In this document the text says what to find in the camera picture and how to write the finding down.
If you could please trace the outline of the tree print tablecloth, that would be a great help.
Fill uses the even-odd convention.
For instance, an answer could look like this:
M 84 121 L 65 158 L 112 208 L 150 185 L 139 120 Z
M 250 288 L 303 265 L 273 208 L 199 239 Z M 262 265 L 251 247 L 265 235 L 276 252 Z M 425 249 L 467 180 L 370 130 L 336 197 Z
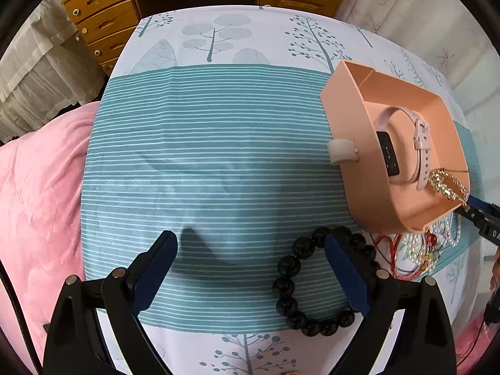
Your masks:
M 165 230 L 179 251 L 142 325 L 176 374 L 326 374 L 354 334 L 307 337 L 275 309 L 277 263 L 319 226 L 355 228 L 320 92 L 343 59 L 436 92 L 484 194 L 444 76 L 367 30 L 282 8 L 143 19 L 97 110 L 81 198 L 87 278 L 128 266 Z

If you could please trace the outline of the cream lace cover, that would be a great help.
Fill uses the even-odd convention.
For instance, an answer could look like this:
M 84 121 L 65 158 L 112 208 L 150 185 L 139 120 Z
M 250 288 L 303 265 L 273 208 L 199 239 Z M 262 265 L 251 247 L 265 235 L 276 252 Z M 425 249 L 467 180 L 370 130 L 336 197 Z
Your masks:
M 69 105 L 93 101 L 104 80 L 62 0 L 42 0 L 1 59 L 1 141 L 40 129 Z

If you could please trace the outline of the pink strap smart watch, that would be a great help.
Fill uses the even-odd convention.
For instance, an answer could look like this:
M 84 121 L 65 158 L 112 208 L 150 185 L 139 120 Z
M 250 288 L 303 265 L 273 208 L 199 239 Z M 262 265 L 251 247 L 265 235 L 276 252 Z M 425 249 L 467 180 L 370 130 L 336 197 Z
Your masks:
M 405 127 L 390 126 L 392 116 L 402 112 L 409 119 Z M 429 123 L 407 107 L 385 107 L 374 124 L 389 182 L 416 184 L 423 191 L 431 172 L 431 134 Z

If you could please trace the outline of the pink plastic tray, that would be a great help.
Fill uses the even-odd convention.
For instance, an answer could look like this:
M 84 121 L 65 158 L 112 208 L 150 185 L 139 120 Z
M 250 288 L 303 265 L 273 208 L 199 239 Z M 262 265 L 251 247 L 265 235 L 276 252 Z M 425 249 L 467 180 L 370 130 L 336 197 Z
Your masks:
M 341 171 L 348 210 L 362 229 L 420 233 L 469 194 L 463 147 L 437 94 L 342 60 L 320 99 L 331 164 Z

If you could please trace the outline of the pink quilt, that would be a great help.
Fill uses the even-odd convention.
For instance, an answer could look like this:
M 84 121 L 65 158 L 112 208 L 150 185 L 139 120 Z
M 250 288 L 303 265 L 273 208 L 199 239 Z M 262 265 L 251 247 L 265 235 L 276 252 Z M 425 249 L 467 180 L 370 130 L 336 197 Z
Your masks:
M 1 148 L 1 261 L 38 355 L 64 280 L 85 276 L 81 190 L 98 106 L 78 107 Z

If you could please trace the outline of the white floral curtain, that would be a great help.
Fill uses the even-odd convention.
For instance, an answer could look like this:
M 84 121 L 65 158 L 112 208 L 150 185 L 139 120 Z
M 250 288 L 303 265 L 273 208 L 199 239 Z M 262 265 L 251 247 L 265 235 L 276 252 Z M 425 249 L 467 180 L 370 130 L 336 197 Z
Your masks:
M 342 0 L 337 19 L 406 48 L 439 70 L 470 125 L 499 121 L 499 54 L 459 0 Z

